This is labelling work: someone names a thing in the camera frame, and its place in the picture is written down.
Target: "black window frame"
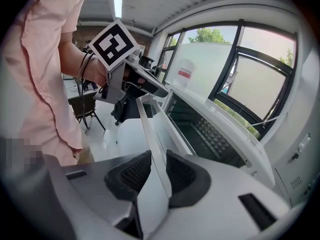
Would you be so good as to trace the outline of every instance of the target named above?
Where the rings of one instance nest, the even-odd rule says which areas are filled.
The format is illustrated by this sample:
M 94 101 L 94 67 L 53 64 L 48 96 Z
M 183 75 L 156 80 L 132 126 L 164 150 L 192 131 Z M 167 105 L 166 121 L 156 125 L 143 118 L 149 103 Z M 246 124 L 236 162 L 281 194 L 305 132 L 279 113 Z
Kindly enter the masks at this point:
M 208 96 L 208 99 L 211 101 L 214 101 L 215 99 L 221 101 L 228 107 L 230 107 L 232 110 L 236 111 L 240 116 L 242 116 L 245 120 L 247 120 L 251 125 L 254 125 L 253 127 L 259 132 L 258 140 L 260 141 L 266 133 L 270 130 L 272 125 L 275 123 L 276 120 L 272 120 L 266 123 L 263 123 L 266 119 L 272 119 L 280 115 L 286 101 L 288 98 L 288 95 L 291 91 L 291 87 L 294 81 L 295 73 L 296 73 L 296 67 L 297 67 L 297 59 L 298 59 L 298 35 L 297 33 L 290 33 L 283 29 L 262 24 L 262 23 L 256 23 L 251 21 L 244 21 L 243 19 L 240 19 L 238 21 L 217 21 L 217 22 L 210 22 L 210 23 L 204 23 L 199 24 L 187 28 L 183 28 L 179 31 L 176 31 L 174 33 L 171 33 L 168 35 L 167 40 L 164 44 L 164 48 L 161 52 L 160 58 L 164 55 L 166 51 L 173 51 L 172 56 L 170 58 L 170 61 L 168 63 L 168 66 L 166 69 L 160 69 L 161 72 L 165 72 L 162 83 L 166 84 L 166 78 L 168 76 L 168 72 L 171 68 L 171 65 L 173 63 L 173 60 L 175 58 L 175 55 L 177 53 L 178 47 L 183 42 L 183 39 L 185 37 L 185 34 L 187 31 L 199 29 L 199 28 L 207 28 L 207 27 L 218 27 L 218 26 L 237 26 L 237 30 L 235 33 L 235 37 L 229 52 L 229 55 L 226 59 L 226 62 L 224 64 L 224 67 L 220 73 L 220 76 L 218 77 L 218 80 L 216 81 L 215 85 L 212 88 L 212 91 L 210 95 Z M 294 65 L 293 68 L 286 65 L 282 61 L 271 57 L 263 52 L 253 50 L 250 48 L 242 47 L 241 41 L 244 34 L 245 27 L 249 28 L 255 28 L 260 30 L 265 30 L 269 32 L 273 32 L 275 34 L 284 36 L 286 38 L 289 38 L 295 42 L 295 50 L 294 50 Z M 167 47 L 169 40 L 172 36 L 180 33 L 180 36 L 178 38 L 177 44 L 175 46 L 169 46 Z M 253 111 L 251 111 L 249 108 L 241 104 L 236 99 L 232 98 L 231 96 L 222 92 L 223 86 L 226 83 L 228 76 L 232 70 L 232 67 L 234 63 L 236 63 L 235 69 L 237 67 L 239 57 L 245 57 L 249 58 L 251 60 L 257 61 L 259 63 L 262 63 L 263 65 L 268 66 L 269 68 L 276 70 L 278 73 L 285 76 L 285 81 L 282 85 L 282 88 L 279 92 L 278 97 L 274 101 L 272 107 L 266 114 L 264 118 L 260 118 L 257 116 Z

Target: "sky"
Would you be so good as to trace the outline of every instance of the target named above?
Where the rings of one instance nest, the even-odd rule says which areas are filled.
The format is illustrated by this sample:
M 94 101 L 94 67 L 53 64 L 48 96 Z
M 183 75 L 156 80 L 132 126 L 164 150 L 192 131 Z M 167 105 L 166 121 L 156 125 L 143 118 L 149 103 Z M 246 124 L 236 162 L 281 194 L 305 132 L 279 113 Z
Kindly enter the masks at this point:
M 237 27 L 236 26 L 215 26 L 208 27 L 208 29 L 220 30 L 223 38 L 231 44 L 234 41 Z M 189 30 L 185 33 L 183 44 L 190 43 L 189 37 L 196 37 L 197 29 Z M 273 32 L 246 27 L 243 32 L 241 46 L 257 50 L 276 59 L 279 57 L 286 58 L 288 48 L 294 51 L 295 42 L 284 36 L 278 35 Z

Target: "black slot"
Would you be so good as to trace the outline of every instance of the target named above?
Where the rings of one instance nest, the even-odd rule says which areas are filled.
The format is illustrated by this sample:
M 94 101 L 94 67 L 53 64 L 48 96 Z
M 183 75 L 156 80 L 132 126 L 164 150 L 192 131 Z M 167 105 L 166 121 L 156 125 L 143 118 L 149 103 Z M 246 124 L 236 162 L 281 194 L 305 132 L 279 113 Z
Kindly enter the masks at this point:
M 252 193 L 240 195 L 238 198 L 261 231 L 276 222 L 276 218 Z
M 76 171 L 68 172 L 68 173 L 65 174 L 66 178 L 69 181 L 73 180 L 75 178 L 79 178 L 79 177 L 85 176 L 85 175 L 87 175 L 87 173 L 84 170 L 76 170 Z

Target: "white wall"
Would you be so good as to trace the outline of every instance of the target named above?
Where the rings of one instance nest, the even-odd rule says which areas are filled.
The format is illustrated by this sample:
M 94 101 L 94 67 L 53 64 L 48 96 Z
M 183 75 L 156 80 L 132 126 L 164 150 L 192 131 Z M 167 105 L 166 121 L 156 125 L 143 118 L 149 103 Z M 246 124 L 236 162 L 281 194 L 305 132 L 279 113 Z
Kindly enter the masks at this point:
M 162 31 L 154 36 L 148 53 L 148 57 L 154 60 L 151 67 L 158 65 L 158 61 L 161 56 L 162 49 L 164 48 L 167 36 L 168 32 L 166 31 Z
M 300 81 L 294 99 L 283 122 L 264 144 L 271 164 L 282 156 L 293 155 L 297 151 L 300 139 L 306 134 L 305 126 L 319 100 L 320 61 L 318 44 L 314 43 L 311 52 L 302 65 Z

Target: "glass pane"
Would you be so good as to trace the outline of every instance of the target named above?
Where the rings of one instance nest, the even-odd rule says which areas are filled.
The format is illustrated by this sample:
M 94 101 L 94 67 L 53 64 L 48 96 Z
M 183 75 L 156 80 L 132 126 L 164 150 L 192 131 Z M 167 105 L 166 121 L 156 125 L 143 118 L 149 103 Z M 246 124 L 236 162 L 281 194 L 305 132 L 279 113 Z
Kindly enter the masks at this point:
M 224 68 L 231 46 L 227 43 L 179 45 L 166 82 L 205 102 Z
M 222 108 L 224 111 L 226 111 L 229 115 L 231 115 L 235 120 L 237 120 L 240 124 L 242 124 L 255 138 L 258 138 L 260 136 L 259 132 L 251 126 L 251 124 L 244 119 L 241 115 L 239 115 L 236 111 L 228 107 L 226 104 L 221 102 L 218 99 L 215 99 L 213 101 L 215 104 L 217 104 L 220 108 Z
M 167 69 L 171 56 L 174 53 L 173 50 L 168 50 L 162 53 L 161 58 L 159 59 L 158 67 Z
M 267 54 L 292 68 L 294 66 L 295 41 L 274 32 L 245 27 L 240 46 Z
M 160 72 L 159 75 L 157 76 L 157 79 L 159 80 L 160 83 L 162 83 L 164 78 L 165 78 L 165 72 Z
M 232 44 L 237 26 L 210 26 L 192 29 L 185 33 L 182 43 L 221 43 Z
M 170 36 L 167 47 L 175 46 L 178 42 L 180 33 Z
M 227 94 L 263 119 L 276 101 L 286 77 L 276 70 L 239 57 Z

